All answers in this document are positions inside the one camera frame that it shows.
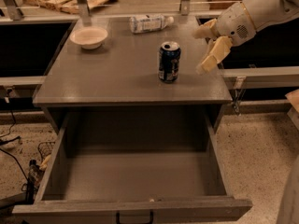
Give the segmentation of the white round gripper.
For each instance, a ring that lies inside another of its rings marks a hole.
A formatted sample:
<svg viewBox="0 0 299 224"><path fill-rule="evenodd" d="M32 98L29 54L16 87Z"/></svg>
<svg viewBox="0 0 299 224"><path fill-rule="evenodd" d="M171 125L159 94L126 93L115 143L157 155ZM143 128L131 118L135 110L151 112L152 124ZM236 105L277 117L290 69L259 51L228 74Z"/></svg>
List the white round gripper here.
<svg viewBox="0 0 299 224"><path fill-rule="evenodd" d="M232 4L217 19L201 24L192 32L195 39L211 38L204 58L196 66L196 73L209 73L228 56L233 45L240 46L255 35L256 29L245 5L242 2Z"/></svg>

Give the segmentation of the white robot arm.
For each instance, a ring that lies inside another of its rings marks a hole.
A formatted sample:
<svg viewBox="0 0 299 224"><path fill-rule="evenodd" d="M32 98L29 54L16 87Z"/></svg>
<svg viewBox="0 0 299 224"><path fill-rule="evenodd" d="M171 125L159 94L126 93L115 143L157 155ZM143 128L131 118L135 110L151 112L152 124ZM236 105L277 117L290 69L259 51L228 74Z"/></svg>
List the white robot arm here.
<svg viewBox="0 0 299 224"><path fill-rule="evenodd" d="M206 54L196 66L200 75L209 73L236 47L251 40L264 28L298 18L299 0L242 0L225 9L217 19L201 24L195 39L209 38Z"/></svg>

